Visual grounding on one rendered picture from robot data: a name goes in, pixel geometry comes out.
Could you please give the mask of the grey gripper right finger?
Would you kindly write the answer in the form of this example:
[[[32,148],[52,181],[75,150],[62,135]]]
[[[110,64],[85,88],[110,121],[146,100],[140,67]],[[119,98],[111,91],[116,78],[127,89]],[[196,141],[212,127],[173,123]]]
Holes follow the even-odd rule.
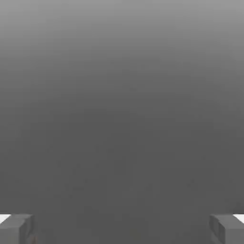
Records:
[[[244,244],[244,214],[209,216],[211,244]]]

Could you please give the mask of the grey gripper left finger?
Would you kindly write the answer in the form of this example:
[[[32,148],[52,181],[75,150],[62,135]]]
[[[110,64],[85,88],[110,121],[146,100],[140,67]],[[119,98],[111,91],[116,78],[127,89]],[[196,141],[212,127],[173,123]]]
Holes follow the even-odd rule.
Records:
[[[0,214],[0,244],[35,244],[32,214]]]

